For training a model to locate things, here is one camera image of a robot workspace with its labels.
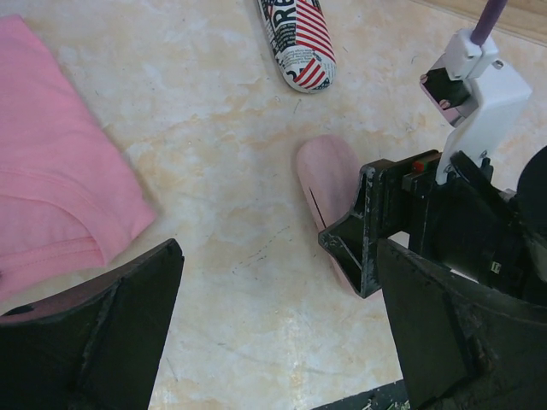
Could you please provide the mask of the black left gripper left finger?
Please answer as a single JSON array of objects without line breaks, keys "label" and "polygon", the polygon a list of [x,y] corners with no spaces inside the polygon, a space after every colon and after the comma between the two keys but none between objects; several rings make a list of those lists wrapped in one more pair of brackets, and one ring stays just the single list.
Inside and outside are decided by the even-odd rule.
[{"label": "black left gripper left finger", "polygon": [[146,409],[184,265],[168,239],[1,317],[3,409]]}]

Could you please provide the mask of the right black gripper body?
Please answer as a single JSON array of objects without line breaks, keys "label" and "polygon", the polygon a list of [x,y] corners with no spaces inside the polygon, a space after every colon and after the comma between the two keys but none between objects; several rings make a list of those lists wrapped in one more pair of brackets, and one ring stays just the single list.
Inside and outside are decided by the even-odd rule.
[{"label": "right black gripper body", "polygon": [[414,254],[502,293],[546,303],[546,219],[524,212],[521,194],[507,198],[491,184],[489,159],[475,165],[458,152],[445,184],[434,180],[440,153],[431,150],[375,165],[375,234],[409,235]]}]

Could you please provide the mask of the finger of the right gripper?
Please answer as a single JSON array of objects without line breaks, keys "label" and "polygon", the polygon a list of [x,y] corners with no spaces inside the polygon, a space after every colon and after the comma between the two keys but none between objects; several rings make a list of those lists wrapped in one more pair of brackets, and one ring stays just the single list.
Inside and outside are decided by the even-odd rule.
[{"label": "finger of the right gripper", "polygon": [[375,167],[363,166],[360,186],[349,211],[319,233],[320,246],[337,262],[343,277],[361,298],[368,298],[380,289],[376,176]]}]

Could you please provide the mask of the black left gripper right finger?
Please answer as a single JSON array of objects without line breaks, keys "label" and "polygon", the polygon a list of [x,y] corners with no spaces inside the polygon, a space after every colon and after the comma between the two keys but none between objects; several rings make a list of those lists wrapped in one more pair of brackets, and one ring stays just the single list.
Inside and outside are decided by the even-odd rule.
[{"label": "black left gripper right finger", "polygon": [[546,309],[454,274],[389,239],[381,283],[413,409],[544,409]]}]

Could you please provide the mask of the pink glasses case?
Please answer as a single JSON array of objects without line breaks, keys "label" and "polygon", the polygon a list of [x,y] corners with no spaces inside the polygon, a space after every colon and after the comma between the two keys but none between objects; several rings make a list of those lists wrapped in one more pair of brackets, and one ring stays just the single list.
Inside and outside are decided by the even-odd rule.
[{"label": "pink glasses case", "polygon": [[[296,167],[303,194],[320,233],[349,211],[360,186],[361,163],[341,137],[322,135],[301,146],[296,156]],[[341,284],[356,295],[337,262],[329,257]]]}]

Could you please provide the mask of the flag print glasses case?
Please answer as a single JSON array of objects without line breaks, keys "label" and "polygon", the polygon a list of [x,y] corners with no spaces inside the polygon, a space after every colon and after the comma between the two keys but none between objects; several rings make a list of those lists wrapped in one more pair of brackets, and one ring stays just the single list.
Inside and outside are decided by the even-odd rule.
[{"label": "flag print glasses case", "polygon": [[329,88],[337,73],[337,62],[320,2],[259,0],[257,4],[285,82],[305,94]]}]

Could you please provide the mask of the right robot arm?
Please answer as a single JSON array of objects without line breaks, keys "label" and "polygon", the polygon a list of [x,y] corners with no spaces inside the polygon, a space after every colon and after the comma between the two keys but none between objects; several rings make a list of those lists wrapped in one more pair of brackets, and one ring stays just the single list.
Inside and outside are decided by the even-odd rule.
[{"label": "right robot arm", "polygon": [[381,292],[403,378],[378,409],[546,406],[546,154],[515,191],[488,158],[429,150],[363,166],[319,235],[360,297]]}]

